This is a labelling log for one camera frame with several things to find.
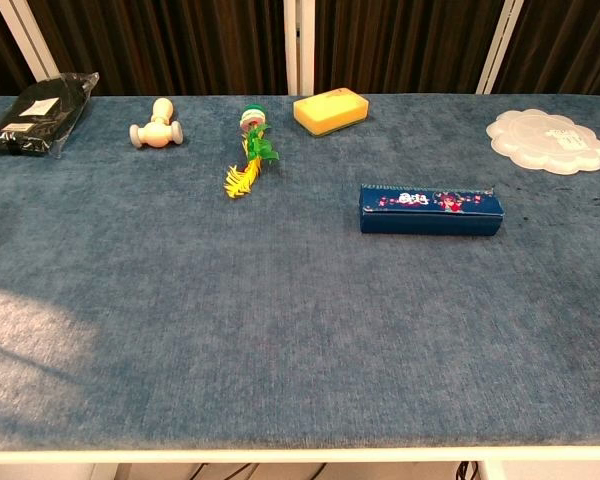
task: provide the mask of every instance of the blue tablecloth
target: blue tablecloth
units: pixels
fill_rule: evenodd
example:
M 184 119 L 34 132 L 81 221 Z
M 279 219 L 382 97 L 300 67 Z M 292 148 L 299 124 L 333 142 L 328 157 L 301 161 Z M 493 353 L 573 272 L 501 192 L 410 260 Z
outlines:
M 509 109 L 600 138 L 600 97 L 92 98 L 62 157 L 0 157 L 0 450 L 600 445 L 600 171 L 491 150 Z M 12 98 L 0 98 L 0 113 Z M 229 200 L 259 102 L 280 164 Z M 363 235 L 361 183 L 495 187 L 492 238 Z

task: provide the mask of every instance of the flower-shaped lid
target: flower-shaped lid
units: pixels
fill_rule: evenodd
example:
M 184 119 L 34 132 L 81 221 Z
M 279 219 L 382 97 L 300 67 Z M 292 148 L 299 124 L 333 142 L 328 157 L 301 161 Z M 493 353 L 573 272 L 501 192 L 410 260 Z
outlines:
M 541 110 L 510 110 L 487 127 L 491 147 L 516 165 L 571 175 L 600 169 L 600 140 L 567 117 Z

